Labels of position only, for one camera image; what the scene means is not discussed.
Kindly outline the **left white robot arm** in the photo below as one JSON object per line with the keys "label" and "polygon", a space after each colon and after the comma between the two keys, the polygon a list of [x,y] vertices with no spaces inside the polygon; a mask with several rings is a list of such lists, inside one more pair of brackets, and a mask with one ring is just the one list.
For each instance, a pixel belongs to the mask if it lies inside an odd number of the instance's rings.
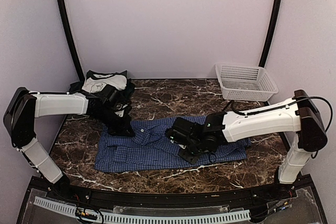
{"label": "left white robot arm", "polygon": [[40,118],[87,115],[104,124],[112,136],[134,136],[129,115],[134,87],[119,91],[107,85],[98,93],[37,92],[24,87],[16,90],[3,116],[12,146],[23,154],[33,168],[50,182],[63,201],[74,197],[69,178],[39,141],[36,122]]}

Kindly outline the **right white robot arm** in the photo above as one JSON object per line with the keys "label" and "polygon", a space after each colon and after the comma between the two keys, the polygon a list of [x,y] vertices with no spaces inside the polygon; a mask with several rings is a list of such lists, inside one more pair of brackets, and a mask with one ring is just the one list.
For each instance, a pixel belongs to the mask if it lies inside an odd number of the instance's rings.
{"label": "right white robot arm", "polygon": [[315,158],[327,142],[328,125],[324,125],[314,100],[331,103],[319,96],[296,90],[292,98],[260,109],[238,111],[228,102],[230,111],[209,114],[203,124],[178,117],[166,137],[180,147],[179,156],[195,164],[203,154],[213,155],[220,146],[245,138],[278,132],[294,132],[293,143],[268,188],[273,200],[280,199],[294,184],[308,160]]}

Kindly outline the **white and green raglan shirt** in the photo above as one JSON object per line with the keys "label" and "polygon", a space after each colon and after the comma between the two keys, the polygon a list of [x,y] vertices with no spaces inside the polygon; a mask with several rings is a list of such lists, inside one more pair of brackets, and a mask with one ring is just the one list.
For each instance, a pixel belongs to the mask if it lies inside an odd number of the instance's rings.
{"label": "white and green raglan shirt", "polygon": [[124,90],[127,86],[127,71],[115,73],[98,73],[89,70],[86,74],[82,90],[89,93],[101,92],[106,85],[115,87],[117,90]]}

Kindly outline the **blue checkered shirt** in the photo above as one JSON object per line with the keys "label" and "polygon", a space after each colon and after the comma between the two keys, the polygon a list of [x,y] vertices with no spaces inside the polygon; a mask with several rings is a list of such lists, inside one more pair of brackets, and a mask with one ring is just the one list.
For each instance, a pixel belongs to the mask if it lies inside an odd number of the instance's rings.
{"label": "blue checkered shirt", "polygon": [[94,163],[95,170],[123,173],[140,170],[180,169],[239,161],[247,158],[249,138],[220,146],[215,154],[204,154],[190,164],[178,156],[180,147],[165,136],[177,117],[151,121],[131,121],[134,137],[112,136],[103,127]]}

